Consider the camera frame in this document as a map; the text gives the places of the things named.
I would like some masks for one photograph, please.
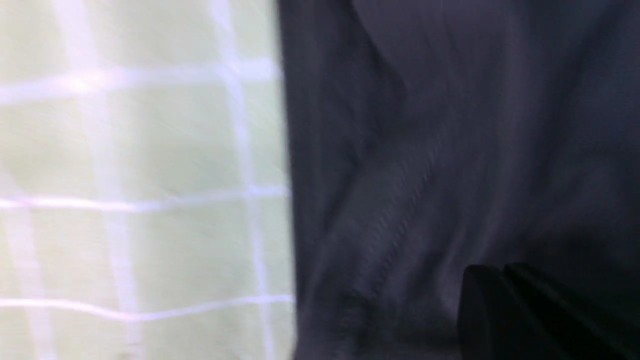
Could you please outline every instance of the dark gray fabric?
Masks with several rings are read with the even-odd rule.
[[[296,359],[458,358],[469,264],[525,261],[630,316],[640,3],[279,5]]]

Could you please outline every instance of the light green cloth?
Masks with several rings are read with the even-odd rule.
[[[0,0],[0,359],[285,359],[271,0]]]

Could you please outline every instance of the dark clothing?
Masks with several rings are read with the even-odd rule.
[[[469,264],[639,314],[639,1],[279,3],[296,359],[459,358]]]

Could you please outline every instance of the green plaid fabric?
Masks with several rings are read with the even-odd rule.
[[[0,0],[0,359],[285,359],[271,0]]]

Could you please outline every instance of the black object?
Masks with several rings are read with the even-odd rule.
[[[640,1],[278,3],[296,359],[459,359],[471,264],[638,323]]]
[[[640,359],[640,329],[524,264],[465,270],[458,336],[464,360]]]

